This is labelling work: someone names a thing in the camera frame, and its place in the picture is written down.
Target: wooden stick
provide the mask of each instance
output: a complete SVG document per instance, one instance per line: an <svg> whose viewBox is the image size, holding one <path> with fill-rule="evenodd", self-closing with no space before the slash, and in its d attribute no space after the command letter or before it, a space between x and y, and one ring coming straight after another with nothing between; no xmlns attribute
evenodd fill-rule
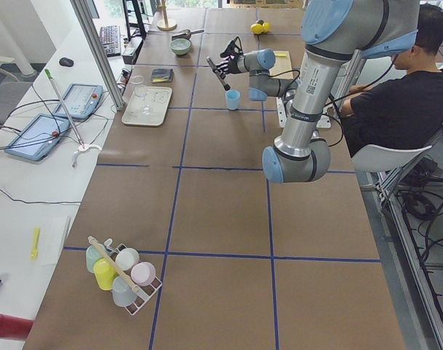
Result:
<svg viewBox="0 0 443 350"><path fill-rule="evenodd" d="M161 8L163 9L164 24L166 25L166 27L169 27L168 15L166 14L166 2L164 0L161 0Z"/></svg>
<svg viewBox="0 0 443 350"><path fill-rule="evenodd" d="M101 256L116 270L118 275L122 277L122 279L128 284L128 286L132 289L132 292L135 294L139 294L141 288L132 281L130 276L122 271L118 264L115 263L113 259L106 253L102 246L99 245L99 242L93 236L88 236L88 243L95 247L95 249L101 254Z"/></svg>

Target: metal pole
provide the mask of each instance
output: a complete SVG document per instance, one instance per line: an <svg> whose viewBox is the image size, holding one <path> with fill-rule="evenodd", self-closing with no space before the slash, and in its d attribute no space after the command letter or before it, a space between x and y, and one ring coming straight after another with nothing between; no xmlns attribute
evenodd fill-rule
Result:
<svg viewBox="0 0 443 350"><path fill-rule="evenodd" d="M99 41L93 19L91 18L90 10L86 4L86 0L70 0L70 2L74 8L77 19L82 26L83 33L87 39L88 45L90 46L91 52L93 53L93 57L95 58L98 69L101 72L104 84L106 85L109 94L114 101L116 110L120 111L124 107L124 100L120 94L118 84L115 81L111 66L107 60L107 56L104 53L101 42Z"/></svg>
<svg viewBox="0 0 443 350"><path fill-rule="evenodd" d="M85 142L83 141L80 133L78 132L78 129L77 129L77 126L75 126L74 120L72 119L72 117L69 114L69 109L67 108L66 102L62 99L61 93L59 92L58 88L55 86L53 76L49 72L49 69L45 69L45 73L46 73L47 78L49 79L51 85L53 86L55 94L57 95L59 101L61 102L61 106L66 113L67 119L70 122L70 126L72 126L72 129L75 132L75 136L77 137L78 142L83 146L85 144Z"/></svg>
<svg viewBox="0 0 443 350"><path fill-rule="evenodd" d="M350 62L347 65L344 78L338 86L335 98L344 96L349 92L351 85L354 85L355 82L358 80L359 74L362 71L362 68L364 67L366 62L367 60L361 57L360 50L354 51L353 57L351 58ZM344 100L339 100L336 102L336 105L338 106L339 109L341 109L343 102Z"/></svg>
<svg viewBox="0 0 443 350"><path fill-rule="evenodd" d="M145 30L145 25L143 24L140 3L137 0L132 0L132 5L134 6L134 13L136 17L136 22L139 26L140 36L142 37L143 40L145 40L145 38L147 37L147 31Z"/></svg>

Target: red object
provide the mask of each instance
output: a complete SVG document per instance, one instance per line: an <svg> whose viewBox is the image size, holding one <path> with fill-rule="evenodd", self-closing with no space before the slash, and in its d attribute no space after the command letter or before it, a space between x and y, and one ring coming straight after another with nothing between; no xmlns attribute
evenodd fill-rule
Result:
<svg viewBox="0 0 443 350"><path fill-rule="evenodd" d="M0 314L0 339L24 341L33 327L32 319Z"/></svg>

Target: table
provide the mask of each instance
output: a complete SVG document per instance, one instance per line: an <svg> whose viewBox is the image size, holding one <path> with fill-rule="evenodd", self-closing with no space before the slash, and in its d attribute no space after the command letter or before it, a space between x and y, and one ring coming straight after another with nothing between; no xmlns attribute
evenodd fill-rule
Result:
<svg viewBox="0 0 443 350"><path fill-rule="evenodd" d="M168 11L179 29L205 29L179 58L171 33L149 30L133 74L174 69L166 120L128 127L116 114L25 350L405 349L344 142L319 181L268 183L261 152L281 133L274 99L249 101L248 77L232 76L242 100L228 111L204 60L239 36L245 52L289 50L298 67L302 13ZM258 18L271 33L257 38ZM340 135L332 124L329 143ZM89 235L156 266L162 289L135 316L87 272Z"/></svg>
<svg viewBox="0 0 443 350"><path fill-rule="evenodd" d="M59 66L59 58L74 59L72 68ZM123 67L122 58L110 61L118 78ZM103 79L94 62L80 27L64 39L52 56L47 69L55 78L58 89L66 90L72 82L101 84ZM34 89L43 99L57 98L42 71L34 82ZM86 142L103 145L111 126L115 109L108 94L96 115L77 127ZM20 105L38 101L30 88ZM47 112L42 104L34 104L17 110L7 120L6 126L24 128L37 114ZM8 145L15 134L2 129L0 147ZM70 204L24 204L11 201L0 193L0 313L34 319L53 274L61 252L63 240L79 208L88 181L94 170L98 152L82 153L77 167L72 168L72 154L78 148L73 132L62 139L58 146L41 162L29 163L0 151L0 189L13 198L25 201L74 202ZM41 228L39 256L30 261L33 230ZM0 350L21 349L23 342L0 340Z"/></svg>

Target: man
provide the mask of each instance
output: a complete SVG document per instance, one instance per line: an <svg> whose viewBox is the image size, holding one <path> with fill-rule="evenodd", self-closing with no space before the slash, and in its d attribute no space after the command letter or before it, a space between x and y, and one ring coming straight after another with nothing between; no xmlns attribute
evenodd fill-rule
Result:
<svg viewBox="0 0 443 350"><path fill-rule="evenodd" d="M366 144L421 148L440 128L443 69L435 59L443 41L443 9L421 5L417 29L415 45L392 57L396 69L407 71L403 78L350 89L356 94L344 101L341 121L351 157Z"/></svg>

